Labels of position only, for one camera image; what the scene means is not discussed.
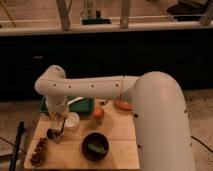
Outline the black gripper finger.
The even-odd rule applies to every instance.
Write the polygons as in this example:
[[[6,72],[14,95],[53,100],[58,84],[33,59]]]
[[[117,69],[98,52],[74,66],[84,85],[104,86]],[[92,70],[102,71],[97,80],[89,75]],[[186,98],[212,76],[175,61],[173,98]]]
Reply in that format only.
[[[49,130],[51,130],[51,131],[54,130],[54,119],[51,121]]]
[[[61,126],[61,129],[60,129],[60,132],[59,132],[60,134],[62,134],[63,131],[64,131],[65,122],[66,122],[66,118],[63,119],[62,126]]]

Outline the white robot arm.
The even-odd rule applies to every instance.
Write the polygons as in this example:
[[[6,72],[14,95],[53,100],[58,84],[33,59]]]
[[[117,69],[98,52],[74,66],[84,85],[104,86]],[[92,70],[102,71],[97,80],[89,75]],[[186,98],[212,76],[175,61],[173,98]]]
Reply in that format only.
[[[51,112],[63,109],[69,96],[132,103],[140,170],[196,171],[185,98],[170,75],[68,79],[62,67],[52,65],[34,87]]]

